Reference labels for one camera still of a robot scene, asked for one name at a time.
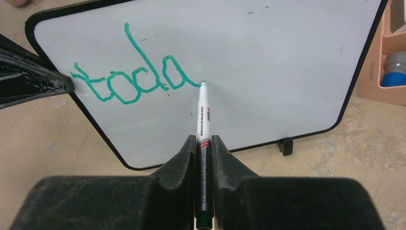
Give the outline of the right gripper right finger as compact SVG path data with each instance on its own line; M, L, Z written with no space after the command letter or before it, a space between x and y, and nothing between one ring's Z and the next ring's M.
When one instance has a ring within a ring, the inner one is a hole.
M212 137L218 230L382 230L364 187L337 177L261 177Z

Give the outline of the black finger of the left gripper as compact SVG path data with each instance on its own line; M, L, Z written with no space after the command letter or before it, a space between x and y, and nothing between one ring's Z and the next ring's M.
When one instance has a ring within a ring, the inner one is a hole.
M47 68L39 56L0 36L1 109L73 92L70 77Z

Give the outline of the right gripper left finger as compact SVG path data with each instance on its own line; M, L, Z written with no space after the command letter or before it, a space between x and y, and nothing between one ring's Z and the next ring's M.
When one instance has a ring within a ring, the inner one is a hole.
M50 176L13 230L192 230L196 138L148 176Z

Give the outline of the white marker with green cap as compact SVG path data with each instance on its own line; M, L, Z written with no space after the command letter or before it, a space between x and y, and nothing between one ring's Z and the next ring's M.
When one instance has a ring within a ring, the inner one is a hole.
M211 119L207 83L203 81L199 91L198 120L196 134L196 187L195 208L196 228L213 228L214 202L212 185Z

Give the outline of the white whiteboard with black frame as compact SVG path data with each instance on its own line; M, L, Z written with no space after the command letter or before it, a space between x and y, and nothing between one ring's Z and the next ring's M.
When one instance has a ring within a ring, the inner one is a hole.
M92 0L40 11L25 33L122 164L164 164L197 133L231 151L336 127L384 0Z

